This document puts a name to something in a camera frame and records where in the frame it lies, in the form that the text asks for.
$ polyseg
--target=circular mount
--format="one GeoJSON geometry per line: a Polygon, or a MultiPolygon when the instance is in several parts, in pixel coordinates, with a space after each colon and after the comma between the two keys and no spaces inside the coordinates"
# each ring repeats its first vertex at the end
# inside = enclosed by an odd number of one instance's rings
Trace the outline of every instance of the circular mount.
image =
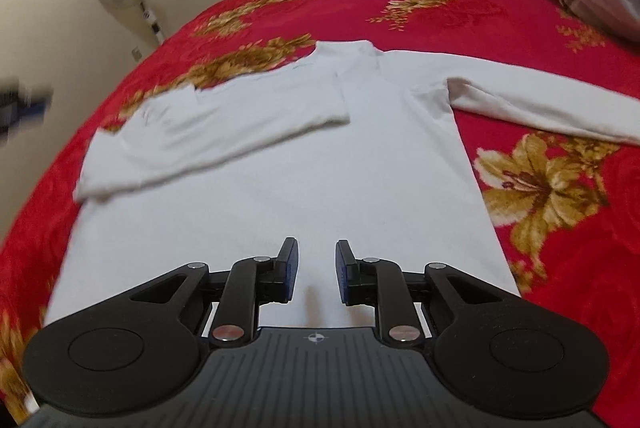
{"type": "Polygon", "coordinates": [[[90,308],[42,329],[23,363],[36,400],[110,416],[170,397],[191,378],[200,354],[188,329],[159,312],[158,304],[127,297],[119,307],[90,308]]]}
{"type": "Polygon", "coordinates": [[[589,408],[609,368],[589,329],[517,298],[463,306],[437,337],[433,361],[457,396],[519,419],[589,408]]]}
{"type": "Polygon", "coordinates": [[[80,334],[69,345],[69,358],[87,370],[105,372],[134,363],[145,350],[145,342],[125,329],[95,329],[80,334]]]}

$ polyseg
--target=wall outlet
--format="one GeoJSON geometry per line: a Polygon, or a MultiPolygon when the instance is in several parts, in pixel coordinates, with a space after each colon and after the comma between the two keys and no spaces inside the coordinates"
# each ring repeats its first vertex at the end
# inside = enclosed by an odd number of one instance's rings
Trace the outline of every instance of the wall outlet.
{"type": "Polygon", "coordinates": [[[136,47],[131,51],[131,56],[136,62],[139,62],[142,59],[142,53],[140,52],[140,48],[136,47]]]}

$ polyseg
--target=shirt sleeve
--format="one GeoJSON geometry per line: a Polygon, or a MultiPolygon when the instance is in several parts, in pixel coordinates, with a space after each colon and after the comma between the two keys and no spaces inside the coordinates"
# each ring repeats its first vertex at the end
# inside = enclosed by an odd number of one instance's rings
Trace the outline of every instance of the shirt sleeve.
{"type": "Polygon", "coordinates": [[[146,101],[117,134],[98,130],[74,198],[137,190],[349,120],[335,73],[313,66],[188,85],[146,101]]]}
{"type": "Polygon", "coordinates": [[[640,145],[640,101],[564,76],[436,53],[391,51],[385,77],[431,114],[458,108],[540,130],[640,145]]]}

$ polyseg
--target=fan stand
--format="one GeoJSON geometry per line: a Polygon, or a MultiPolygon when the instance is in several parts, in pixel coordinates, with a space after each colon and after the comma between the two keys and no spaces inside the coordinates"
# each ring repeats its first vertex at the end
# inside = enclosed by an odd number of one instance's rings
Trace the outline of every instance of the fan stand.
{"type": "Polygon", "coordinates": [[[164,33],[162,29],[160,29],[160,25],[158,24],[158,19],[153,11],[151,11],[146,5],[145,2],[140,2],[140,9],[142,9],[142,14],[145,16],[145,21],[151,27],[151,30],[154,32],[156,36],[156,40],[158,40],[158,44],[162,45],[164,42],[164,33]]]}

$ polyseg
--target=logo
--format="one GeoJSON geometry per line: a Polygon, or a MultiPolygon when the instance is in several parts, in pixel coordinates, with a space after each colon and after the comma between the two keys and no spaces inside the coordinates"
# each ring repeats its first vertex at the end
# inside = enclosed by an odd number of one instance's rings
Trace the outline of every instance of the logo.
{"type": "Polygon", "coordinates": [[[310,334],[306,337],[311,343],[313,344],[318,344],[318,343],[322,343],[325,340],[328,340],[329,338],[327,338],[324,334],[320,334],[320,332],[314,332],[313,334],[310,334]]]}

